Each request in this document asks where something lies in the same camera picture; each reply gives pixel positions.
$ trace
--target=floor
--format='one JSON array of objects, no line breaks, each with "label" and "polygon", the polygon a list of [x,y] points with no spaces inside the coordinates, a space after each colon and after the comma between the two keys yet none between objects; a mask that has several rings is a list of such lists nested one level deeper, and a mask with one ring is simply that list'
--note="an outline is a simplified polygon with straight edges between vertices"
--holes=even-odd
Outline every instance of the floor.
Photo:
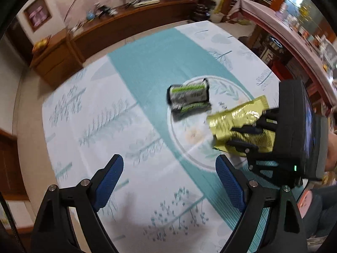
[{"label": "floor", "polygon": [[[90,57],[84,63],[84,66],[134,40],[186,23],[187,21],[169,24],[122,40]],[[254,24],[242,26],[229,23],[220,23],[218,26],[236,38],[249,36],[255,27]],[[41,109],[44,100],[51,93],[52,89],[50,86],[31,70],[23,76],[17,93],[17,105],[15,108],[17,122],[14,123],[13,130],[15,130],[17,134],[21,172],[34,213],[32,216],[37,214],[48,186],[56,183],[44,139]],[[79,223],[74,219],[72,221],[81,249],[90,252],[80,230]]]}]

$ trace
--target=shiny yellow plastic wrapper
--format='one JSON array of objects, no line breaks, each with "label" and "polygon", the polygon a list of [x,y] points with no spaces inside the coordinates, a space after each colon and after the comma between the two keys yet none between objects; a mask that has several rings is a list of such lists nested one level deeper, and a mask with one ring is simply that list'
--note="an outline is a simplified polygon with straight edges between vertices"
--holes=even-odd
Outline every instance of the shiny yellow plastic wrapper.
[{"label": "shiny yellow plastic wrapper", "polygon": [[242,134],[232,131],[232,127],[242,127],[245,124],[253,124],[261,115],[263,110],[269,108],[266,96],[260,96],[250,102],[239,105],[231,110],[225,110],[207,117],[209,127],[216,137],[214,148],[228,153],[245,157],[244,153],[236,151],[226,142],[232,138],[238,138],[245,142],[257,145],[259,152],[270,152],[273,150],[275,132],[263,130],[260,135]]}]

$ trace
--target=wooden drawer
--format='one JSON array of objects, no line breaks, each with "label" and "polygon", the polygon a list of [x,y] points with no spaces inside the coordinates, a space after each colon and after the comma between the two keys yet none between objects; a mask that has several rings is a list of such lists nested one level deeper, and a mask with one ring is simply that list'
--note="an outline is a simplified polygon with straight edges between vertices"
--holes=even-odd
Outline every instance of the wooden drawer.
[{"label": "wooden drawer", "polygon": [[65,58],[70,55],[70,51],[66,43],[60,45],[55,50],[51,51],[36,67],[35,70],[41,76],[47,74],[53,67],[60,64]]},{"label": "wooden drawer", "polygon": [[57,88],[82,68],[83,66],[72,55],[69,55],[53,67],[43,79],[53,88]]}]

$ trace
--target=teal stripe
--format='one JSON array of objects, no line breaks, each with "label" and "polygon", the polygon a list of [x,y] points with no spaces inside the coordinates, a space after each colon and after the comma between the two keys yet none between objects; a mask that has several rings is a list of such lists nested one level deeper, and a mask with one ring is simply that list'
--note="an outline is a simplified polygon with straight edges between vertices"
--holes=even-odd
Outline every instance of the teal stripe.
[{"label": "teal stripe", "polygon": [[[174,28],[134,41],[108,56],[167,147],[233,230],[240,212],[232,206],[218,175],[204,171],[183,158],[170,138],[166,121],[166,90],[172,84],[182,84],[197,76],[214,75],[232,81],[251,99],[254,96],[220,62]],[[267,210],[264,210],[249,249],[251,252],[257,250],[266,216]]]}]

